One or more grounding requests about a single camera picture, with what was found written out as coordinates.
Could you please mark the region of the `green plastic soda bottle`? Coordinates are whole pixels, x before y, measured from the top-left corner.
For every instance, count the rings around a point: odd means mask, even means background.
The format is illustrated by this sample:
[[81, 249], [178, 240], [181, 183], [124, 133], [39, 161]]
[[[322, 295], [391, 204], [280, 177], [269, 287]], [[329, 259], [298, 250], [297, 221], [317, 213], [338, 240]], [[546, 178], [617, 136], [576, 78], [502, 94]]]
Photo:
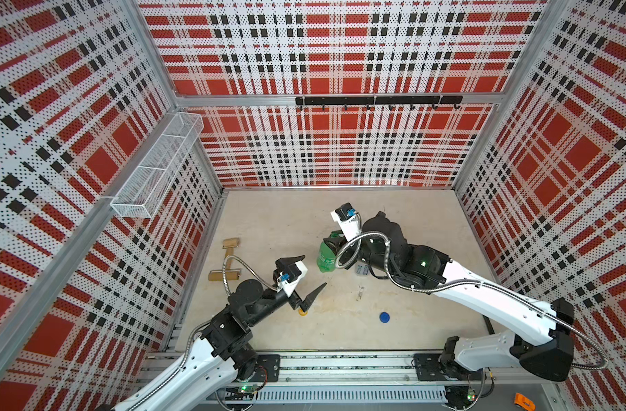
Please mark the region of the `green plastic soda bottle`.
[[343, 237], [342, 231], [332, 231], [321, 242], [316, 260], [317, 267], [321, 272], [333, 272], [335, 270], [335, 251], [328, 246], [327, 241]]

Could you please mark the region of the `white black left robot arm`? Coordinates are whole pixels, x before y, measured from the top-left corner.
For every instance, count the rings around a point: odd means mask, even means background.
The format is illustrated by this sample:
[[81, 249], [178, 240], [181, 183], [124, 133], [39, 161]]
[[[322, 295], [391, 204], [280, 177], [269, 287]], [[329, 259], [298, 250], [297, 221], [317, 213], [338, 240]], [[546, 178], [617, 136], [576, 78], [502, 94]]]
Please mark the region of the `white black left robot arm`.
[[116, 405], [100, 410], [192, 410], [236, 379], [254, 373], [258, 353], [251, 347], [252, 328], [288, 305], [306, 313], [325, 285], [301, 298], [296, 291], [308, 272], [304, 256], [275, 262], [273, 283], [260, 277], [227, 293], [227, 305], [192, 330], [185, 352], [148, 385]]

